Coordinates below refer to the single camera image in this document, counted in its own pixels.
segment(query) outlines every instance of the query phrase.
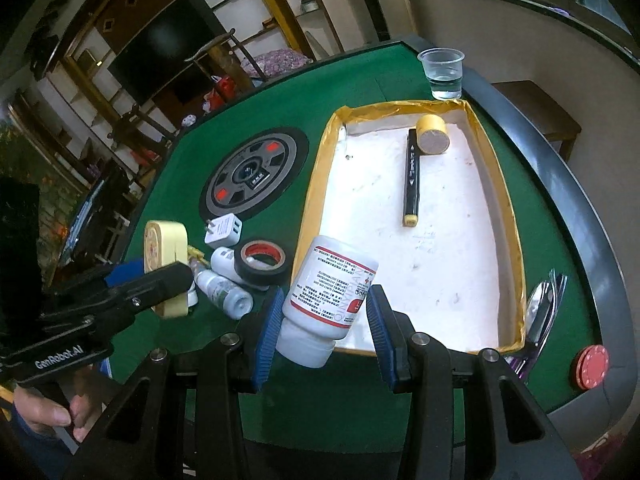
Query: window sill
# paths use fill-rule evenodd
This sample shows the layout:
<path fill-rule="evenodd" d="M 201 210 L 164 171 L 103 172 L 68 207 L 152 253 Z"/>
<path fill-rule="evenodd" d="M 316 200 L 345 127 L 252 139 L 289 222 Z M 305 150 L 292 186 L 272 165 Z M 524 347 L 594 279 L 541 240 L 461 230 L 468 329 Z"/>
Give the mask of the window sill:
<path fill-rule="evenodd" d="M 536 12 L 540 12 L 545 16 L 549 16 L 551 18 L 555 18 L 560 22 L 573 27 L 579 32 L 586 34 L 592 40 L 597 41 L 602 46 L 606 47 L 612 53 L 616 54 L 620 59 L 622 59 L 626 64 L 628 64 L 633 70 L 636 71 L 640 75 L 640 59 L 631 54 L 625 47 L 613 41 L 611 38 L 605 36 L 599 30 L 591 27 L 587 23 L 574 18 L 573 16 L 566 16 L 565 14 L 561 14 L 560 12 L 554 10 L 553 7 L 539 4 L 537 2 L 533 2 L 531 0 L 503 0 L 505 2 L 509 2 L 515 5 L 520 5 L 521 7 L 526 7 L 530 10 L 535 10 Z"/>

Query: blue sleeve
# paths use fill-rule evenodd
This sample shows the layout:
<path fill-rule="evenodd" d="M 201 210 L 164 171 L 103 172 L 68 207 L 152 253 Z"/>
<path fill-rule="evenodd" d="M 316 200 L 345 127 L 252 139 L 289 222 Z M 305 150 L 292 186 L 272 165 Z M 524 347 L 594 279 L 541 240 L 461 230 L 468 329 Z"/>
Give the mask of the blue sleeve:
<path fill-rule="evenodd" d="M 20 447 L 44 475 L 49 480 L 60 480 L 72 457 L 65 444 L 55 436 L 40 435 L 32 431 L 15 406 L 11 409 L 10 425 Z"/>

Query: television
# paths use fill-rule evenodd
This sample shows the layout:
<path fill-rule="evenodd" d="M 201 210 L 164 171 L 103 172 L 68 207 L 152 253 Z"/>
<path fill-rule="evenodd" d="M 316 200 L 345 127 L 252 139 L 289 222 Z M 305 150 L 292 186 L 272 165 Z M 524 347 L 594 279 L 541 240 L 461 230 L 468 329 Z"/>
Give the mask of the television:
<path fill-rule="evenodd" d="M 225 32 L 205 0 L 175 0 L 127 43 L 109 71 L 143 104 L 188 65 L 185 59 Z"/>

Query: screw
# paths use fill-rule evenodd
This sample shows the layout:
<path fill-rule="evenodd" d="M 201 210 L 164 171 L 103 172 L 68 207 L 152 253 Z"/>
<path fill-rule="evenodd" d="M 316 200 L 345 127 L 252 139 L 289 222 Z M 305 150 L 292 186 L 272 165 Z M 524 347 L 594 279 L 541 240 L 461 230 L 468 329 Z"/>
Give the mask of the screw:
<path fill-rule="evenodd" d="M 493 348 L 487 348 L 482 352 L 482 358 L 490 363 L 495 363 L 500 358 L 500 354 Z"/>
<path fill-rule="evenodd" d="M 411 341 L 413 341 L 417 345 L 425 346 L 429 344 L 429 341 L 431 341 L 431 338 L 429 338 L 429 336 L 426 335 L 424 332 L 416 332 L 411 336 Z"/>
<path fill-rule="evenodd" d="M 226 346 L 233 346 L 240 341 L 240 336 L 235 332 L 227 332 L 220 336 L 220 342 Z"/>
<path fill-rule="evenodd" d="M 152 361 L 159 363 L 167 356 L 167 353 L 165 348 L 156 348 L 149 353 L 149 357 Z"/>

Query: green table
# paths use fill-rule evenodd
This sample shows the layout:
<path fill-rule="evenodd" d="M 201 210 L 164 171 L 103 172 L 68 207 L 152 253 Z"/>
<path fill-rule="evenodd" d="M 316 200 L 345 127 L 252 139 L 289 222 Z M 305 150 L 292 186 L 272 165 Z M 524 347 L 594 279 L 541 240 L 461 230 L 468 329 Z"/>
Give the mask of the green table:
<path fill-rule="evenodd" d="M 149 220 L 183 223 L 190 244 L 209 255 L 198 214 L 198 199 L 206 179 L 237 144 L 257 132 L 284 125 L 296 126 L 307 134 L 309 156 L 286 192 L 244 223 L 242 236 L 279 240 L 293 251 L 318 143 L 331 114 L 343 105 L 431 98 L 420 62 L 405 43 L 324 63 L 257 91 L 191 129 L 180 140 L 140 209 L 125 260 L 142 256 L 143 231 Z M 527 293 L 551 268 L 568 275 L 558 318 L 529 380 L 540 405 L 551 412 L 580 395 L 568 374 L 574 356 L 600 340 L 594 301 L 574 242 L 539 178 L 503 129 L 479 105 L 472 105 L 494 145 L 513 201 Z M 255 299 L 260 304 L 261 297 Z M 152 312 L 139 314 L 135 324 L 114 340 L 116 351 L 111 363 L 115 378 L 124 381 L 153 348 L 191 351 L 233 330 L 232 320 L 203 296 L 200 302 L 187 318 L 161 320 Z M 408 394 L 388 391 L 374 358 L 338 352 L 319 370 L 300 367 L 276 354 L 263 391 L 241 399 L 246 438 L 337 452 L 401 449 L 409 405 Z M 350 414 L 347 420 L 345 408 Z M 463 438 L 462 396 L 456 398 L 458 414 L 459 441 Z"/>

